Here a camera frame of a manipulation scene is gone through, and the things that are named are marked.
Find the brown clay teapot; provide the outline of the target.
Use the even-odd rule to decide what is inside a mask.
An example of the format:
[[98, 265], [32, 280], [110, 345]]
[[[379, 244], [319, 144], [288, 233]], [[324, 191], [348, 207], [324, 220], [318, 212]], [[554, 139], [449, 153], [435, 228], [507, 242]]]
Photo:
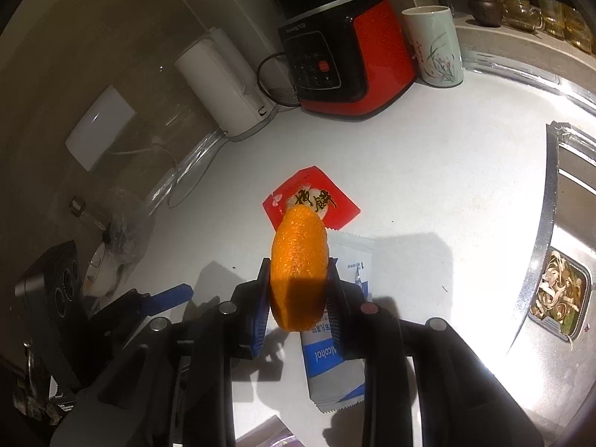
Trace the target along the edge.
[[468, 10], [481, 26], [501, 26], [503, 6], [500, 0], [468, 0]]

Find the sink strainer with scraps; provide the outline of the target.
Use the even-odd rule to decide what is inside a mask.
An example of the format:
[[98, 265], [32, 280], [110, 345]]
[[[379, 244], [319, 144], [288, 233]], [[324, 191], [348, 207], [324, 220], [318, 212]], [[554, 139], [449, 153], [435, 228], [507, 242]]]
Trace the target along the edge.
[[591, 295], [588, 269], [556, 248], [549, 248], [528, 318], [557, 338], [573, 343], [580, 335]]

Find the white ceramic utensil cup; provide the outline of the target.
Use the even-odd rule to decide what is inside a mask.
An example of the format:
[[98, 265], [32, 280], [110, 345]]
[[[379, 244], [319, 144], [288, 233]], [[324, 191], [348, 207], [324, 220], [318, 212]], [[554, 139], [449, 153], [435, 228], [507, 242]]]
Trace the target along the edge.
[[451, 10], [427, 5], [402, 11], [420, 77], [437, 88], [451, 88], [464, 81], [464, 66]]

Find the orange peel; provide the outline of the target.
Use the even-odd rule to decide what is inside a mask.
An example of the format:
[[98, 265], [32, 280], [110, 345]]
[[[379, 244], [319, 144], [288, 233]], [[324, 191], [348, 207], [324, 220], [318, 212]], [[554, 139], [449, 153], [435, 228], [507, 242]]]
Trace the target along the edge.
[[327, 267], [323, 222], [305, 205], [291, 208], [276, 231], [271, 252], [271, 308], [280, 328], [302, 332], [321, 319]]

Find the glass teapot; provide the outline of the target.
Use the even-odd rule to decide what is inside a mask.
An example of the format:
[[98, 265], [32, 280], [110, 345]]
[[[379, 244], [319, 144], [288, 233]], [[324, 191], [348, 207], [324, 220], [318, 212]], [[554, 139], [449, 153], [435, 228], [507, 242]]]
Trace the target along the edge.
[[529, 0], [501, 0], [504, 19], [512, 27], [534, 34], [545, 28], [542, 10]]

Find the clear plastic bag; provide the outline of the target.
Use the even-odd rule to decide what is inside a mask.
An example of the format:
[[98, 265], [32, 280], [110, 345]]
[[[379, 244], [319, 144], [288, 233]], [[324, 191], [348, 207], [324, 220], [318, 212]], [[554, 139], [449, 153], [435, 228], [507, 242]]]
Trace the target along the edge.
[[107, 193], [108, 221], [89, 262], [86, 283], [95, 297], [108, 295], [146, 254], [155, 217], [138, 196], [122, 188]]

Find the white electric kettle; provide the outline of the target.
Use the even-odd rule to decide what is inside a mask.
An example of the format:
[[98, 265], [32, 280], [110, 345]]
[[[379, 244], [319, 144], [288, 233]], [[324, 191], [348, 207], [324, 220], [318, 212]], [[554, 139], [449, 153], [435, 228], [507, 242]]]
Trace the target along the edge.
[[256, 134], [278, 113], [259, 88], [254, 70], [220, 28], [210, 28], [188, 47], [175, 67], [231, 141]]

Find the white wall outlet box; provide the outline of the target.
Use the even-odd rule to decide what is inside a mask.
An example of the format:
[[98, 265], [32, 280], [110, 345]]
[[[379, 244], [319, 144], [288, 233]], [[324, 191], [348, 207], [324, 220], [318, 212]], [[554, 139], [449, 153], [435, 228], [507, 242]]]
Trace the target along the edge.
[[79, 120], [65, 141], [67, 150], [90, 172], [136, 112], [109, 86]]

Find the red black rice cooker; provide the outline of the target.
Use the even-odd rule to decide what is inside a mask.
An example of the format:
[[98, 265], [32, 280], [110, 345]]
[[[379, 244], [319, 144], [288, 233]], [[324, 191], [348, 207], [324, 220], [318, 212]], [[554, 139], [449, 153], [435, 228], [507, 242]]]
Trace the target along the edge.
[[335, 0], [287, 20], [278, 34], [298, 101], [312, 113], [365, 119], [417, 78], [389, 0]]

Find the red snack wrapper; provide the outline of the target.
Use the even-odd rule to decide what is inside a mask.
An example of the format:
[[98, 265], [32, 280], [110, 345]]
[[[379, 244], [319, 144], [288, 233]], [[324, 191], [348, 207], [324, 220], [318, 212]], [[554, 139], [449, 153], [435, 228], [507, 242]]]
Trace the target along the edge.
[[326, 228], [339, 230], [359, 215], [356, 206], [318, 167], [302, 168], [278, 186], [263, 202], [275, 229], [286, 212], [304, 205], [318, 215]]

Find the white blue alcohol wipe packet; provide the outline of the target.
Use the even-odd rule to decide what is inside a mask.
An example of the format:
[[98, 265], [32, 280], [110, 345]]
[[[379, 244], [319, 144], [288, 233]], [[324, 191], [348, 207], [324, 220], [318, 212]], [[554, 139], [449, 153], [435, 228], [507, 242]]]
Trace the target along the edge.
[[[329, 255], [335, 259], [338, 276], [357, 285], [365, 298], [370, 299], [375, 242], [329, 229], [327, 244]], [[335, 412], [364, 399], [365, 363], [362, 359], [342, 357], [333, 343], [326, 314], [315, 326], [301, 333], [301, 343], [309, 397], [318, 410]]]

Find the stainless steel sink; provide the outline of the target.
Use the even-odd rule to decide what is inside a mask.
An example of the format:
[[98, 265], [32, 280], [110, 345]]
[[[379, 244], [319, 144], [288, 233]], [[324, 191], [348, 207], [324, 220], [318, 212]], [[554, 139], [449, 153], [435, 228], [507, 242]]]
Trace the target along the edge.
[[546, 127], [545, 196], [525, 299], [538, 290], [551, 251], [579, 273], [583, 303], [567, 334], [527, 315], [504, 371], [509, 391], [548, 444], [592, 415], [595, 390], [595, 140], [563, 122]]

